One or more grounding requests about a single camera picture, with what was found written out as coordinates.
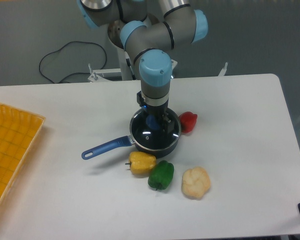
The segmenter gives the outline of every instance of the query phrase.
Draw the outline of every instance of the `white table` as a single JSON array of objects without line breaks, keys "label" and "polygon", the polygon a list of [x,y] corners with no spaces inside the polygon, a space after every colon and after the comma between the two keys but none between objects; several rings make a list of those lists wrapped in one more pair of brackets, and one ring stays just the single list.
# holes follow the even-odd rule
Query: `white table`
[{"label": "white table", "polygon": [[[209,239],[300,234],[300,151],[272,74],[173,79],[169,107],[198,114],[164,159],[166,191],[125,163],[135,147],[90,160],[81,153],[129,134],[140,82],[0,87],[0,102],[46,117],[0,208],[4,240]],[[201,200],[181,192],[183,172],[204,167]]]}]

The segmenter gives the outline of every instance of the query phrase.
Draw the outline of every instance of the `gray robot arm segment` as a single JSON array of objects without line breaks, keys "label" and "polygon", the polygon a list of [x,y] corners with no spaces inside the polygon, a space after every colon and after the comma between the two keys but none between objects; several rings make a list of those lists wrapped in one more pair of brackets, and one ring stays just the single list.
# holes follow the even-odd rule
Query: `gray robot arm segment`
[{"label": "gray robot arm segment", "polygon": [[171,11],[165,16],[165,22],[134,29],[123,44],[133,62],[137,79],[141,79],[138,66],[141,56],[146,51],[151,49],[167,51],[184,44],[191,44],[196,29],[196,12],[188,4]]},{"label": "gray robot arm segment", "polygon": [[97,26],[121,20],[124,23],[130,21],[144,21],[147,17],[147,3],[145,1],[133,0],[108,0],[108,4],[98,9],[97,0],[78,0],[84,12],[83,17],[89,19]]}]

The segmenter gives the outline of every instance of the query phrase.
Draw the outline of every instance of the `black cable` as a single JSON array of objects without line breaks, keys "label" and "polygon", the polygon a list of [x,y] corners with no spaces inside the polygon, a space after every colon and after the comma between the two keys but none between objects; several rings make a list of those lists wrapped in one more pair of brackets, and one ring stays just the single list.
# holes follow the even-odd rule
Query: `black cable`
[{"label": "black cable", "polygon": [[74,72],[74,73],[71,73],[67,76],[65,76],[64,78],[62,78],[59,82],[54,82],[52,81],[50,78],[48,78],[47,76],[45,76],[42,72],[41,72],[41,63],[43,62],[43,60],[51,55],[51,54],[55,54],[57,52],[60,52],[62,49],[64,49],[66,46],[70,45],[70,44],[92,44],[92,45],[96,45],[98,46],[99,48],[102,49],[103,53],[104,53],[104,63],[102,65],[102,67],[100,69],[103,69],[105,67],[105,65],[107,64],[107,61],[108,61],[108,58],[107,58],[107,53],[106,53],[106,50],[98,43],[95,43],[95,42],[89,42],[89,41],[70,41],[68,42],[66,45],[64,45],[63,47],[61,47],[60,49],[56,50],[56,51],[53,51],[53,52],[50,52],[48,54],[46,54],[40,61],[39,63],[39,73],[41,74],[42,77],[44,77],[45,79],[49,80],[51,83],[53,84],[62,84],[62,83],[70,83],[68,81],[64,81],[66,78],[70,77],[70,76],[73,76],[73,75],[81,75],[81,74],[91,74],[90,72]]}]

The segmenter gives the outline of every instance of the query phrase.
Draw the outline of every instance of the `yellow tray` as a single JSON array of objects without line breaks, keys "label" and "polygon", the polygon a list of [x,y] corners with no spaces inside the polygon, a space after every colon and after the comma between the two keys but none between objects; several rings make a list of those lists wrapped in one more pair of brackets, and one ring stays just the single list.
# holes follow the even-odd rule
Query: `yellow tray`
[{"label": "yellow tray", "polygon": [[0,103],[0,202],[44,121],[44,116]]}]

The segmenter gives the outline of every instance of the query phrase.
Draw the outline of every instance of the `gray floor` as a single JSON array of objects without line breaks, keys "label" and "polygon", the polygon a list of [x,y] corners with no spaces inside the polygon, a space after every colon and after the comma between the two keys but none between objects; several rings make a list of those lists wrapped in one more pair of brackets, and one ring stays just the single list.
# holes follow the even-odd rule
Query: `gray floor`
[{"label": "gray floor", "polygon": [[[206,14],[207,37],[169,52],[178,61],[177,78],[218,75],[228,62],[228,75],[276,74],[280,80],[300,146],[300,0],[192,0]],[[149,12],[162,20],[157,1]],[[90,30],[72,0],[0,2],[0,86],[49,84],[38,71],[41,58],[70,41],[101,44],[108,61],[118,68],[116,50],[106,26]],[[96,46],[74,44],[48,57],[42,69],[55,82],[73,72],[102,66]],[[86,82],[86,75],[68,79]]]}]

